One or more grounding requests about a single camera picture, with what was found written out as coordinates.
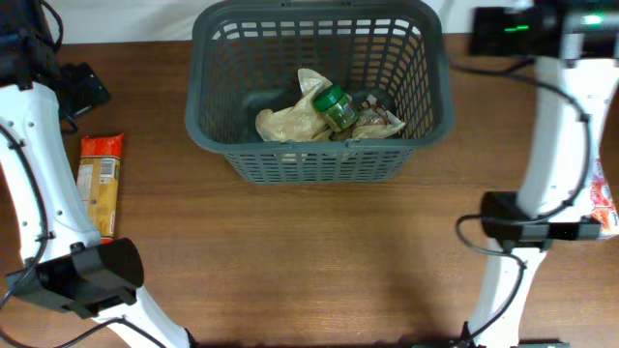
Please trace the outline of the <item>dried mushroom bag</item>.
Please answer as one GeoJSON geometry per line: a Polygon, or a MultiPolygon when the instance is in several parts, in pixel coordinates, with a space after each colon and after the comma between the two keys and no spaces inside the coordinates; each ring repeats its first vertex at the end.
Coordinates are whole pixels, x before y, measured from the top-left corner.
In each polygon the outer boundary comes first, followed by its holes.
{"type": "Polygon", "coordinates": [[[332,141],[384,139],[401,131],[406,124],[389,111],[374,95],[368,95],[357,109],[357,122],[331,135],[332,141]]]}

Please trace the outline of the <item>beige plastic bag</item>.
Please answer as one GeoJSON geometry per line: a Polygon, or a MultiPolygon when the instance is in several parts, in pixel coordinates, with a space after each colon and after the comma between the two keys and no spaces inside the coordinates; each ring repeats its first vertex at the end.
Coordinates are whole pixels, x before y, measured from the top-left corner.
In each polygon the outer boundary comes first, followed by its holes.
{"type": "Polygon", "coordinates": [[[312,104],[316,95],[332,82],[310,69],[299,69],[298,79],[302,97],[295,105],[277,112],[264,109],[257,114],[255,127],[264,141],[328,141],[333,133],[312,104]]]}

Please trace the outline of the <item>orange spaghetti packet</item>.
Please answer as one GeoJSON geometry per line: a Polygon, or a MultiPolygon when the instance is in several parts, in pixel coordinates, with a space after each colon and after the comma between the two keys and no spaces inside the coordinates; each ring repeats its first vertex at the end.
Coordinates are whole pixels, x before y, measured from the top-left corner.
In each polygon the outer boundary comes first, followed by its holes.
{"type": "Polygon", "coordinates": [[[104,244],[114,239],[124,134],[81,139],[76,186],[104,244]]]}

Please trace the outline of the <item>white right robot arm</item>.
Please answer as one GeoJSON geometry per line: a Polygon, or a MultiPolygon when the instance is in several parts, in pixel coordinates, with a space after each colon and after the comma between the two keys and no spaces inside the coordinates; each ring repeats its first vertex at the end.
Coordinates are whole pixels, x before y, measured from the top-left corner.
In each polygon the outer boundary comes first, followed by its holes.
{"type": "Polygon", "coordinates": [[[556,241],[591,241],[618,231],[599,147],[618,89],[614,1],[521,1],[478,7],[469,51],[533,65],[533,144],[522,187],[490,191],[476,220],[487,246],[480,299],[461,347],[517,347],[536,272],[556,241]]]}

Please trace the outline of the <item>green lidded jar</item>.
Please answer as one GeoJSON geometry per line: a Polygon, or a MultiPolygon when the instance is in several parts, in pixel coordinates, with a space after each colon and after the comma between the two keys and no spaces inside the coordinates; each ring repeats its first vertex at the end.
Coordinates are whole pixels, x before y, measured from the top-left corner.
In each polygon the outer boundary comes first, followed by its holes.
{"type": "Polygon", "coordinates": [[[312,104],[333,131],[344,131],[358,121],[351,100],[339,85],[331,85],[319,92],[312,104]]]}

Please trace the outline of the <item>tissue multipack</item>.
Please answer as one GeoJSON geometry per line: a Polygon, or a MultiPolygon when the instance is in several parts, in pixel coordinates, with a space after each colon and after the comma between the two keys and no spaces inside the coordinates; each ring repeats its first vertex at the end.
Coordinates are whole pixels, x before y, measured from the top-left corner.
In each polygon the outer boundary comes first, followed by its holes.
{"type": "Polygon", "coordinates": [[[600,158],[595,158],[593,161],[590,197],[593,203],[592,217],[602,226],[601,239],[616,237],[618,235],[618,211],[600,158]]]}

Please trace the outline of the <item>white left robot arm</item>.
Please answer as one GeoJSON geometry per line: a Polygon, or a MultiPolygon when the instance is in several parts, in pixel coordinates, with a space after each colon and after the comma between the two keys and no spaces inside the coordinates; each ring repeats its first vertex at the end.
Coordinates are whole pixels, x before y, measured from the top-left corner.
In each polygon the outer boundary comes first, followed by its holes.
{"type": "Polygon", "coordinates": [[[92,319],[132,347],[192,347],[148,293],[134,243],[104,240],[87,215],[61,125],[110,95],[88,65],[59,64],[59,21],[45,1],[1,5],[1,167],[24,264],[7,275],[7,297],[92,319]]]}

